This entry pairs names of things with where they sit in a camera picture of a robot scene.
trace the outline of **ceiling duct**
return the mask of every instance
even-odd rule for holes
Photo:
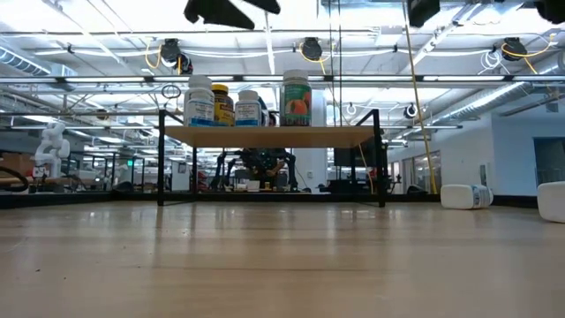
[[[12,48],[6,43],[0,45],[0,63],[9,65],[16,70],[32,76],[77,76],[77,73],[62,64],[49,63],[29,57],[19,49]],[[55,88],[72,91],[76,86],[73,84],[50,84]]]
[[[535,67],[539,75],[565,73],[565,51],[537,63]],[[533,93],[536,90],[533,84],[532,82],[516,82],[496,89],[482,90],[456,103],[429,123],[438,125],[448,121],[477,117]]]

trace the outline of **black metal frame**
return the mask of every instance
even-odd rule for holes
[[[174,114],[167,110],[159,110],[159,147],[158,147],[158,172],[157,172],[157,205],[162,207],[165,205],[165,201],[167,198],[172,198],[171,196],[165,193],[165,184],[164,184],[164,176],[165,176],[165,135],[166,135],[166,126],[165,126],[165,118],[171,117],[175,119],[177,122],[183,124],[183,120],[176,117]],[[379,120],[379,110],[371,110],[367,113],[358,123],[357,125],[362,125],[367,119],[373,119],[373,134],[374,134],[374,142],[375,142],[375,149],[379,151],[382,149],[382,137],[380,136],[380,120]],[[357,183],[355,177],[355,160],[354,160],[354,151],[355,148],[351,149],[351,183],[353,184],[352,189],[355,189],[355,184]],[[377,168],[377,178],[376,178],[376,196],[374,194],[367,195],[362,193],[356,193],[353,190],[352,194],[347,195],[339,195],[335,196],[334,194],[320,194],[320,195],[292,195],[292,194],[285,194],[280,195],[278,193],[198,193],[198,149],[192,146],[192,170],[191,170],[191,188],[190,194],[184,194],[184,199],[187,201],[327,201],[329,198],[336,199],[337,201],[375,201],[375,199],[379,202],[379,207],[383,208],[386,205],[387,201],[387,189],[386,189],[386,175],[384,169],[384,158],[381,155],[376,155],[376,168]]]

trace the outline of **ceiling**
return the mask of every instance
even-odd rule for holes
[[[60,0],[58,4],[64,15],[46,5],[49,1],[54,2],[1,1],[0,47],[16,49],[39,64],[66,65],[79,76],[149,75],[150,72],[174,75],[175,71],[163,64],[153,69],[146,61],[157,62],[158,56],[154,51],[165,38],[178,38],[181,49],[191,52],[186,54],[192,60],[195,74],[283,74],[291,69],[307,70],[311,75],[323,72],[410,74],[403,10],[400,2],[394,0],[387,4],[352,0],[352,3],[359,1],[365,5],[344,6],[341,15],[334,8],[331,17],[319,0],[281,0],[279,15],[266,15],[248,3],[232,0],[254,21],[256,27],[252,31],[204,25],[201,21],[191,24],[182,14],[186,0]],[[565,39],[561,32],[563,26],[546,22],[534,9],[520,9],[520,3],[516,1],[511,1],[512,5],[507,4],[503,11],[500,6],[490,4],[467,8],[469,19],[463,20],[461,26],[451,27],[453,18],[461,12],[464,3],[449,3],[420,29],[408,30],[418,74],[522,72],[527,67],[524,60],[502,60],[493,63],[493,67],[486,67],[486,52],[493,46],[500,47],[503,40],[511,36],[519,37],[529,52],[541,51],[548,46],[550,34],[554,34],[551,48],[531,59],[536,64],[560,50]],[[306,61],[294,51],[308,36],[319,38],[328,58],[323,62],[323,70],[320,63]],[[427,54],[420,54],[418,50],[433,39],[436,39],[434,46]],[[331,47],[335,48],[335,52],[330,57]],[[5,64],[0,64],[0,75],[29,76]],[[269,108],[275,109],[278,91],[274,87],[276,85],[251,88],[260,93]],[[93,92],[98,90],[98,93],[83,100],[80,99],[85,96],[84,91],[80,94],[48,89],[41,92],[38,87],[27,85],[10,85],[10,88],[25,94],[33,94],[35,90],[36,97],[56,105],[62,104],[63,94],[66,94],[68,102],[76,103],[73,110],[78,112],[99,108],[156,110],[151,94],[159,105],[167,101],[161,96],[160,87],[146,87],[145,94],[112,95],[101,94],[100,87],[87,87]],[[139,89],[139,85],[122,85],[120,88]],[[243,88],[250,86],[230,83],[230,95],[234,100],[237,100],[237,91]],[[413,89],[394,85],[384,88],[347,86],[336,88],[333,94],[329,87],[321,89],[324,89],[330,105],[328,122],[333,122],[334,116],[332,97],[338,103],[341,98],[344,105],[351,102],[356,106],[352,114],[344,112],[349,120],[355,122],[367,109],[379,108],[382,110],[381,121],[386,125],[404,121],[403,106],[415,99]],[[479,87],[430,87],[420,88],[418,95],[426,111],[439,113],[478,90]],[[181,108],[181,103],[182,98],[169,101],[168,106],[173,110]],[[147,117],[145,120],[154,123],[156,118]]]

